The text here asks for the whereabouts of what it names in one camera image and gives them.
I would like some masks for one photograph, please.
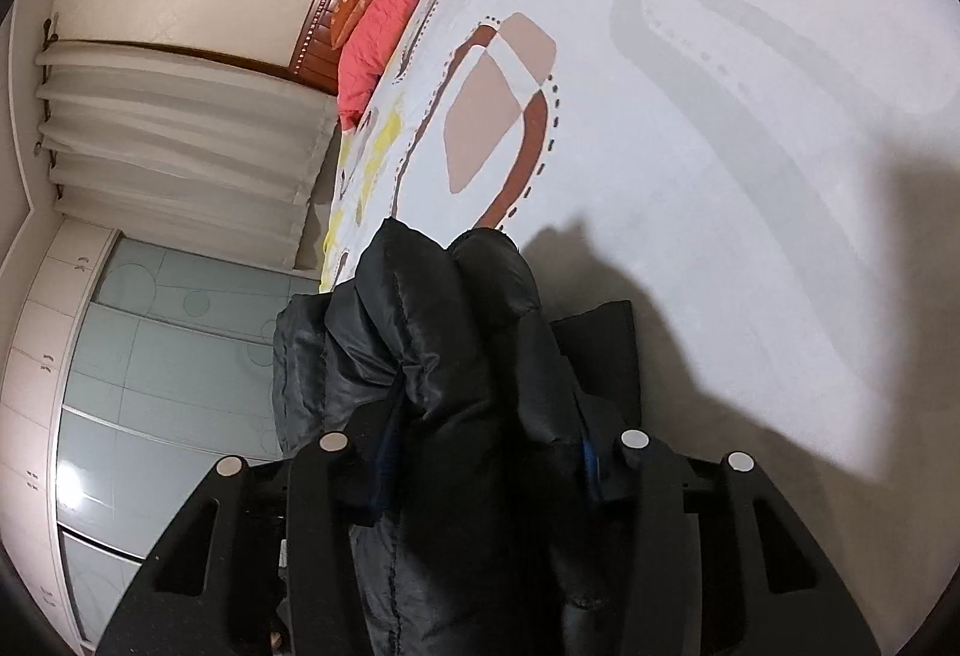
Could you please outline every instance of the black fabric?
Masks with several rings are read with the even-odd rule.
[[[352,530],[378,656],[613,653],[632,514],[605,498],[604,459],[617,404],[640,414],[636,349],[628,303],[551,329],[490,230],[443,250],[386,220],[354,279],[294,297],[275,334],[285,453],[405,390],[395,507]]]

